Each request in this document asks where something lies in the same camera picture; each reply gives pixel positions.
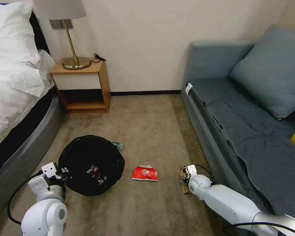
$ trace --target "black baseboard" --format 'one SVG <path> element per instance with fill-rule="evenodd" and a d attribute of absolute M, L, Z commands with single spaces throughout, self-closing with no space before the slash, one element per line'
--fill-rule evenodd
<path fill-rule="evenodd" d="M 112 96 L 129 95 L 159 95 L 159 94 L 180 94 L 181 90 L 158 90 L 158 91 L 133 91 L 133 92 L 111 92 Z"/>

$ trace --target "nightstand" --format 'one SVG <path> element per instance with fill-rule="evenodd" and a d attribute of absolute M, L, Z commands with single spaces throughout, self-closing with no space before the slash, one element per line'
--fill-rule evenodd
<path fill-rule="evenodd" d="M 108 112 L 110 87 L 105 62 L 92 62 L 77 70 L 64 69 L 58 62 L 49 73 L 67 113 Z"/>

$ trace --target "beige wall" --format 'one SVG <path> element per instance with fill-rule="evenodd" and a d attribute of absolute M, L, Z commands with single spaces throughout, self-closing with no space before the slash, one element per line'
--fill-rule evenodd
<path fill-rule="evenodd" d="M 194 40 L 255 41 L 278 23 L 289 0 L 83 0 L 73 20 L 76 52 L 107 59 L 112 91 L 180 89 Z M 41 21 L 55 60 L 70 56 L 63 30 Z"/>
<path fill-rule="evenodd" d="M 282 15 L 280 26 L 295 30 L 295 0 L 291 0 Z"/>

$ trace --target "gray lampshade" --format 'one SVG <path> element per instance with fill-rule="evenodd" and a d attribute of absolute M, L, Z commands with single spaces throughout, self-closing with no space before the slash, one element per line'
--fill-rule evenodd
<path fill-rule="evenodd" d="M 65 20 L 86 16 L 81 0 L 33 0 L 33 4 L 39 19 Z"/>

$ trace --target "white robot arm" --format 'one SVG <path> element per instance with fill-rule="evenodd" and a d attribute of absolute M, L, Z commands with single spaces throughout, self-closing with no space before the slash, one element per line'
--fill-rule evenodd
<path fill-rule="evenodd" d="M 204 200 L 209 208 L 229 223 L 266 222 L 295 230 L 295 218 L 288 215 L 276 216 L 261 212 L 252 200 L 236 191 L 224 185 L 212 186 L 212 182 L 206 176 L 197 174 L 195 165 L 187 166 L 185 171 L 190 192 L 200 200 Z M 252 231 L 258 236 L 277 236 L 278 232 L 286 236 L 295 236 L 292 231 L 277 226 L 256 224 L 239 226 L 239 228 Z"/>
<path fill-rule="evenodd" d="M 65 191 L 60 185 L 50 185 L 49 178 L 61 179 L 56 175 L 57 167 L 49 163 L 42 167 L 43 174 L 28 183 L 37 195 L 36 204 L 25 213 L 21 222 L 23 236 L 62 236 L 67 220 Z"/>

